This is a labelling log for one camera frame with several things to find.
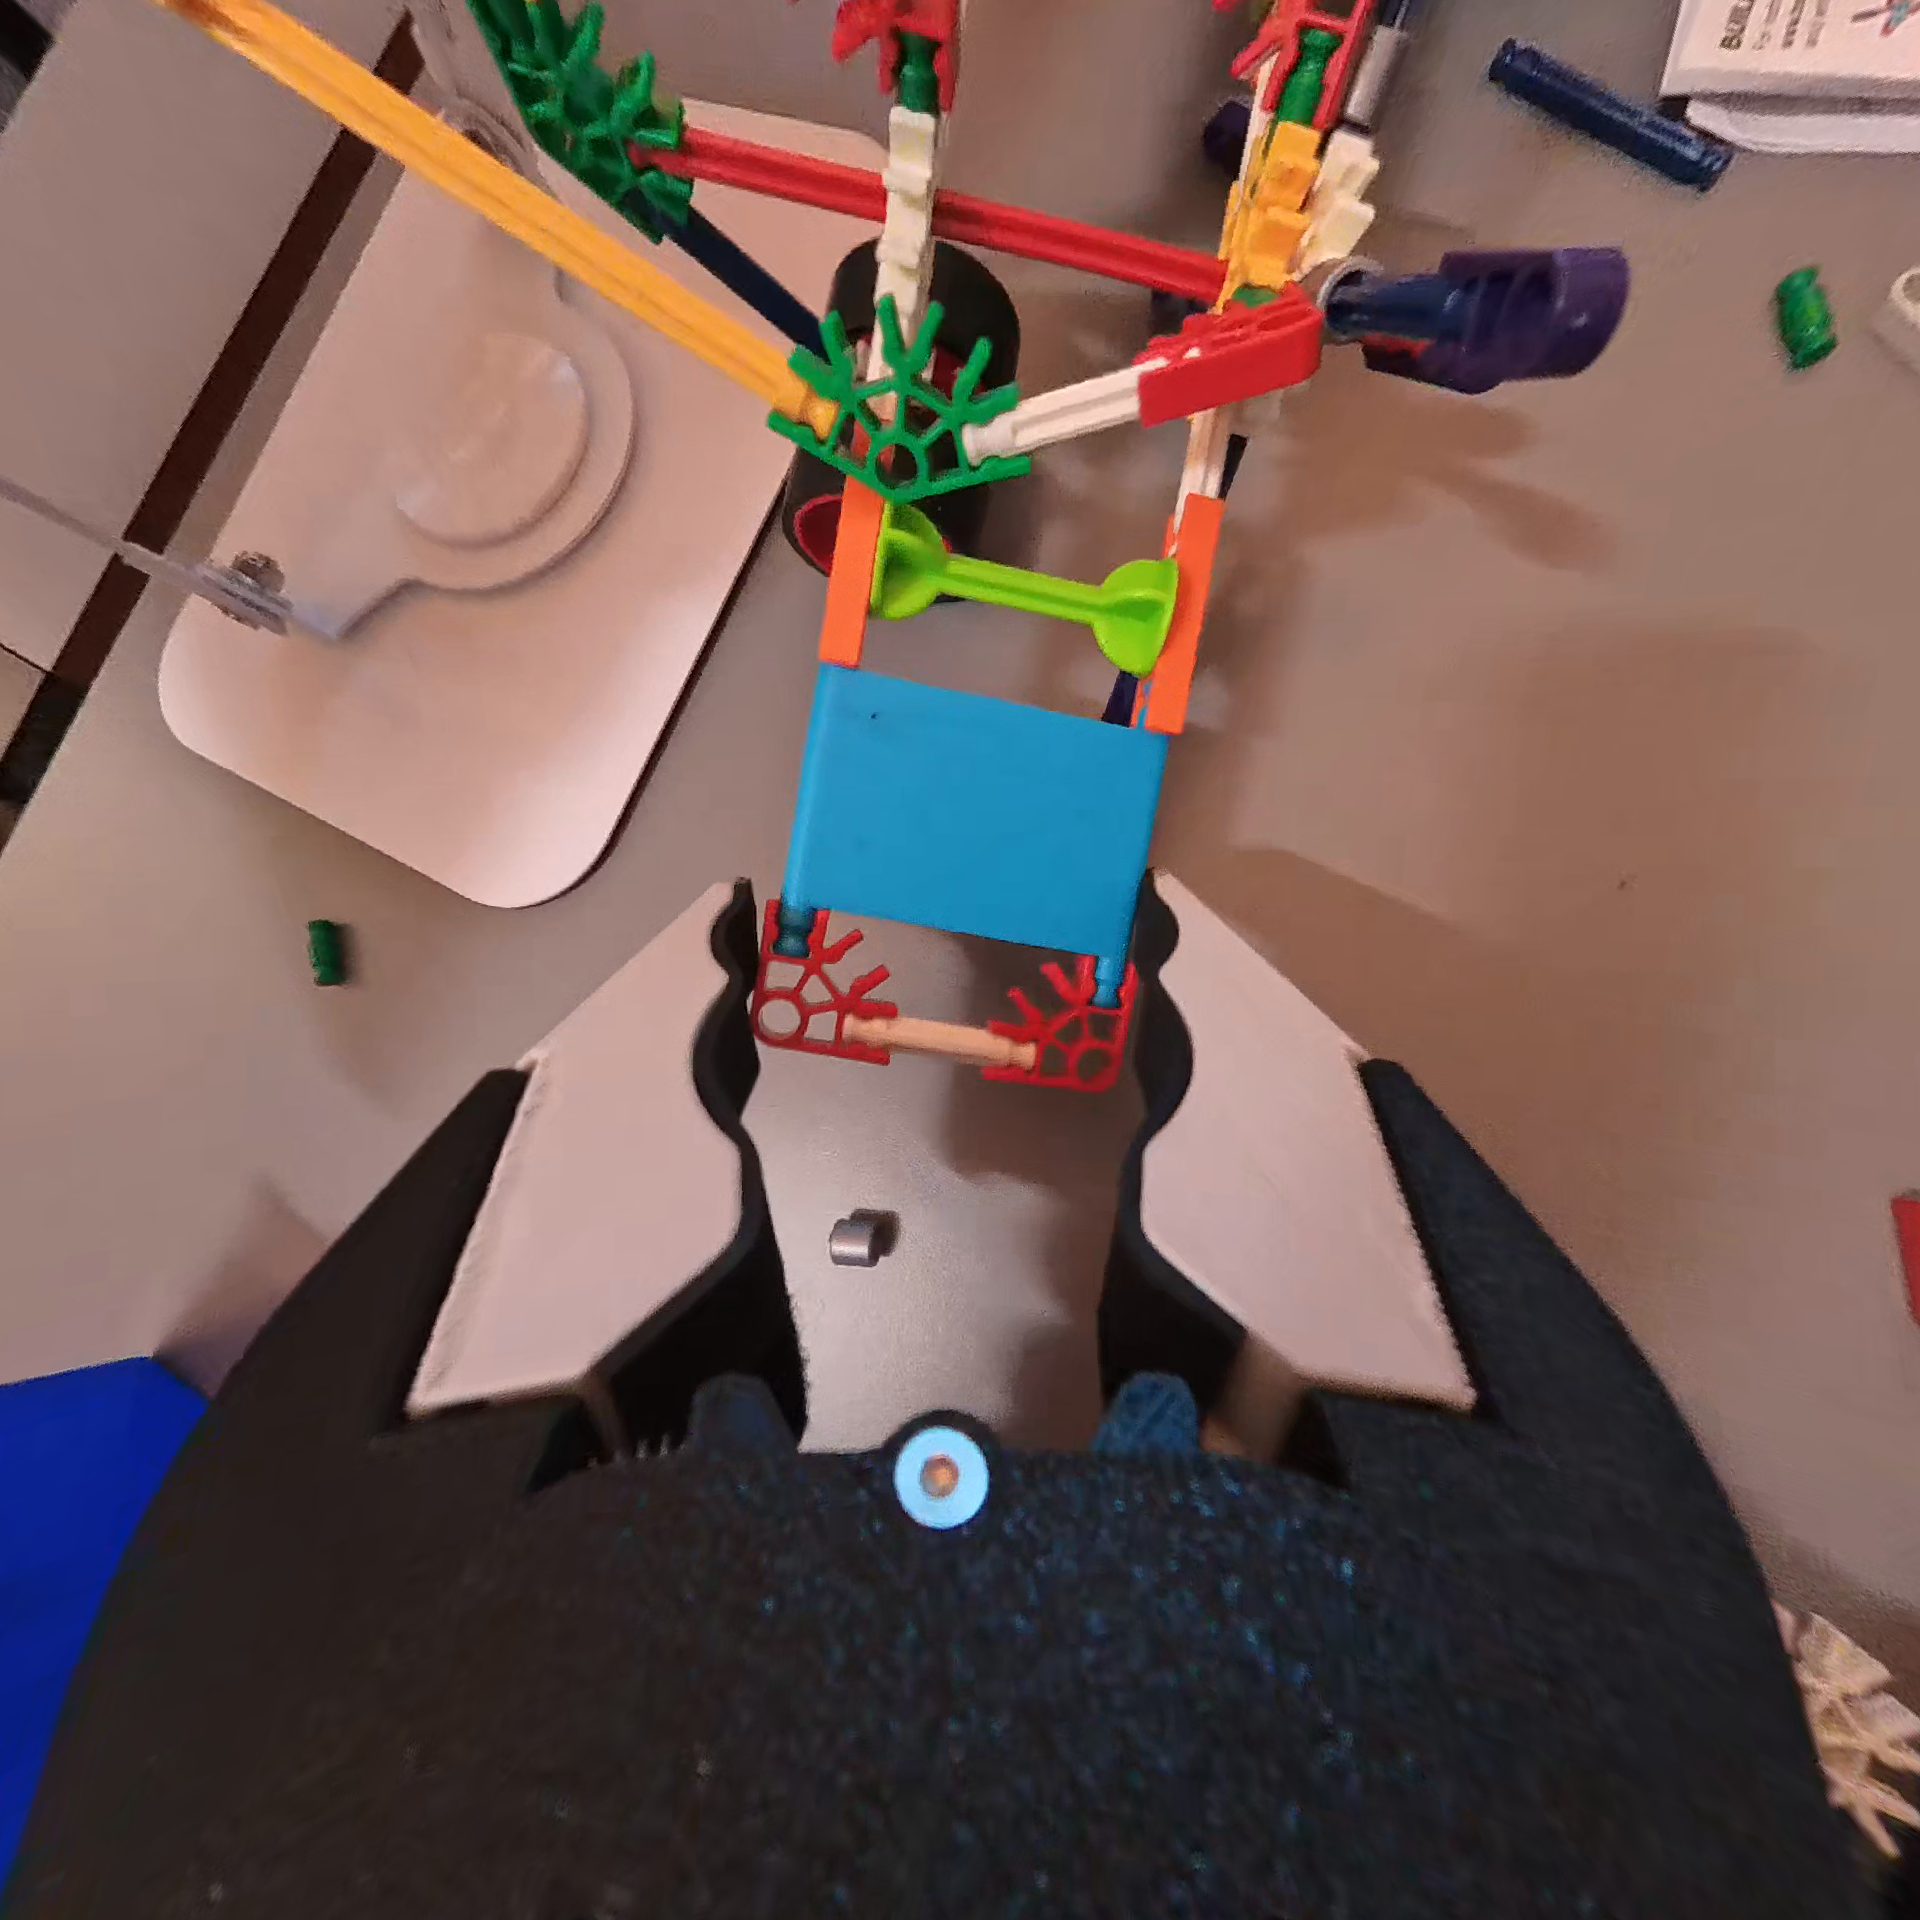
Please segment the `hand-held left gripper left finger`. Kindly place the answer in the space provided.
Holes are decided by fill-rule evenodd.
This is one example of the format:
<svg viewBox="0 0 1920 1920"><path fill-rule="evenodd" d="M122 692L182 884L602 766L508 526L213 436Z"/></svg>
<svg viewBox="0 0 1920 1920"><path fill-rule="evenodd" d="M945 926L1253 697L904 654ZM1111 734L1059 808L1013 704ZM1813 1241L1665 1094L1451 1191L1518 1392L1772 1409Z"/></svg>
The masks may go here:
<svg viewBox="0 0 1920 1920"><path fill-rule="evenodd" d="M756 1377L802 1438L806 1383L756 1147L756 905L718 882L522 1063L522 1094L405 1410L549 1396L617 1442L685 1435L707 1377Z"/></svg>

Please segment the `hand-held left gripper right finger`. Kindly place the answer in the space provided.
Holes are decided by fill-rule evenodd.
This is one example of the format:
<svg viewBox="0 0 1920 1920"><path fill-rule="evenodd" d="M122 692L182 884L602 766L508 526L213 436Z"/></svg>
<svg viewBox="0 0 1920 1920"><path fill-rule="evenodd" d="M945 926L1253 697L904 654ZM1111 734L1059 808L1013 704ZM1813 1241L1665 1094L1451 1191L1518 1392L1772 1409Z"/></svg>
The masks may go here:
<svg viewBox="0 0 1920 1920"><path fill-rule="evenodd" d="M1305 1396L1472 1413L1476 1383L1361 1082L1372 1054L1164 870L1142 879L1098 1388L1181 1385L1280 1453Z"/></svg>

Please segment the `colourful construction toy model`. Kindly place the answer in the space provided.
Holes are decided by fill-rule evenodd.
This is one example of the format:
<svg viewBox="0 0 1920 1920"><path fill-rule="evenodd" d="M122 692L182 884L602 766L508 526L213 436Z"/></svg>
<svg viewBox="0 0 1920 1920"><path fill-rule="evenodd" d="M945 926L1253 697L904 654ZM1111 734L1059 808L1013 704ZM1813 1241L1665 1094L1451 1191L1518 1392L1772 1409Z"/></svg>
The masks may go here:
<svg viewBox="0 0 1920 1920"><path fill-rule="evenodd" d="M469 3L519 124L654 242L683 246L775 343L567 214L275 3L167 3L303 105L533 247L631 320L770 403L766 427L847 476L755 1033L780 1051L898 1051L1025 1088L1105 1092L1164 752L1210 611L1244 416L1325 350L1454 396L1595 362L1628 294L1615 247L1358 258L1372 143L1415 3L1262 3L1234 79L1246 121L1219 246L1193 251L939 184L961 3L836 3L836 63L874 51L880 171L693 131L655 63L602 67L605 11ZM828 282L878 242L874 347L847 350ZM1020 314L1020 371L939 399L933 242ZM946 550L921 500L1025 476L1038 451L1181 424L1161 550L1098 586Z"/></svg>

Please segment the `white instruction booklet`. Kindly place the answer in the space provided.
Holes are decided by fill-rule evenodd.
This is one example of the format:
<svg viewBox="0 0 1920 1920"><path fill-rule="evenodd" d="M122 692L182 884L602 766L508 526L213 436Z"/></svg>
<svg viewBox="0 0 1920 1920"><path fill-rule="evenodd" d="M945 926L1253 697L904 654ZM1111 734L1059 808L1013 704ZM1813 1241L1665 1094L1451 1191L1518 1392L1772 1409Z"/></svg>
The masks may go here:
<svg viewBox="0 0 1920 1920"><path fill-rule="evenodd" d="M1918 155L1918 3L1680 3L1660 93L1751 155Z"/></svg>

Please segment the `white rounded base board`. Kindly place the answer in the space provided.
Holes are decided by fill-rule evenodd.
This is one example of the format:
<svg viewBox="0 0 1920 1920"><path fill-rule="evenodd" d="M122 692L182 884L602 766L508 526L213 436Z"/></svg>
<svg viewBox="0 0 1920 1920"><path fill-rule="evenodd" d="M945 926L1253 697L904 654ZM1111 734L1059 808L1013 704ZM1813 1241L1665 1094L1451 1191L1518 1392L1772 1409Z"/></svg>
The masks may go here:
<svg viewBox="0 0 1920 1920"><path fill-rule="evenodd" d="M189 601L182 748L497 909L606 849L785 486L770 403L401 178Z"/></svg>

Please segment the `blue plastic bin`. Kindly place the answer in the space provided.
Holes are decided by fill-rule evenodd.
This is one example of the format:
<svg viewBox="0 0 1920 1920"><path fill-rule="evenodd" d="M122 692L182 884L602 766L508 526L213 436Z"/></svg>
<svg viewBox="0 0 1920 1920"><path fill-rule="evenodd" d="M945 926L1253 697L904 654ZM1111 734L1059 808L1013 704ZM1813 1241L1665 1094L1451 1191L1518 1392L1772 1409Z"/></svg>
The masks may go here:
<svg viewBox="0 0 1920 1920"><path fill-rule="evenodd" d="M202 1409L161 1359L3 1388L3 1872L92 1620Z"/></svg>

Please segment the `clear acrylic bar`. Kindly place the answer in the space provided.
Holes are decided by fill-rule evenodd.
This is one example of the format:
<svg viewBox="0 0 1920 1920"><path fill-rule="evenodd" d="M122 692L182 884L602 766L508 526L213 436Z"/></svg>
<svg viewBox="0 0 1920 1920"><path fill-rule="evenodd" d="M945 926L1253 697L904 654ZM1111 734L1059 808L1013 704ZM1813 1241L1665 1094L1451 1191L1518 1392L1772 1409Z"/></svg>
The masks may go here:
<svg viewBox="0 0 1920 1920"><path fill-rule="evenodd" d="M189 561L171 553L147 550L125 537L111 537L106 529L54 507L42 494L14 482L8 476L3 476L3 500L35 515L38 522L48 522L76 539L86 539L87 547L106 553L135 573L205 601L208 606L221 611L227 621L247 629L276 637L299 633L322 645L343 641L339 623L322 621L322 613L286 596L283 567L264 553L237 553L226 565Z"/></svg>

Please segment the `white snowflake toy connectors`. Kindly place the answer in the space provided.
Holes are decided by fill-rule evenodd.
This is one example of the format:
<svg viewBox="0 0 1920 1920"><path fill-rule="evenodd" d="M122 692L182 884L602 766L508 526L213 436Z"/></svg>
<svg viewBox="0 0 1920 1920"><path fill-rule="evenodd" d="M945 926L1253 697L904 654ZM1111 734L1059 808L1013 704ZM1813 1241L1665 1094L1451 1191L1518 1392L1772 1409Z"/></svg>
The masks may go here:
<svg viewBox="0 0 1920 1920"><path fill-rule="evenodd" d="M1918 1711L1889 1693L1889 1670L1833 1620L1768 1608L1824 1802L1856 1826L1872 1858L1896 1861L1918 1835Z"/></svg>

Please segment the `black toy wheels red hubs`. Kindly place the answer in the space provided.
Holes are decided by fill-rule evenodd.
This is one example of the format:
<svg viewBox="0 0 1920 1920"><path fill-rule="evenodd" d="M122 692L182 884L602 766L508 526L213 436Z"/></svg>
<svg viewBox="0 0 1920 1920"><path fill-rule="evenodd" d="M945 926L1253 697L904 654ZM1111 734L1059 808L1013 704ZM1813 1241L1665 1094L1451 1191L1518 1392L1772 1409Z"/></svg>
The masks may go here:
<svg viewBox="0 0 1920 1920"><path fill-rule="evenodd" d="M854 246L828 282L825 318L843 330L847 350L867 362L874 347L874 283L878 242ZM987 343L987 359L977 378L977 396L1009 390L1020 371L1020 314L999 279L970 251L933 242L929 301L939 306L939 326L929 338L929 353L916 371L921 384L939 399L954 396L954 383ZM836 534L843 515L847 476L820 461L815 451L798 449L780 494L780 529L786 547L820 575L828 575ZM945 537L946 550L977 555L987 526L989 486L949 491L916 503L921 513Z"/></svg>

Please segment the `dark blue toy rod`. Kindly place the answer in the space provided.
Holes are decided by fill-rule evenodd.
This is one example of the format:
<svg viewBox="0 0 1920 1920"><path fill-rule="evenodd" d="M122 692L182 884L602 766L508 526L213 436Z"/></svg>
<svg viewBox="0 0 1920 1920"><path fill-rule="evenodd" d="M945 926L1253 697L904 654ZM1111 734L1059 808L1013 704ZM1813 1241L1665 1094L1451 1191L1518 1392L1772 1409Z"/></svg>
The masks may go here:
<svg viewBox="0 0 1920 1920"><path fill-rule="evenodd" d="M1485 67L1485 79L1500 86L1501 95L1550 117L1558 126L1575 131L1668 184L1712 190L1733 163L1733 152L1723 140L1715 140L1647 100L1618 95L1532 44L1501 41Z"/></svg>

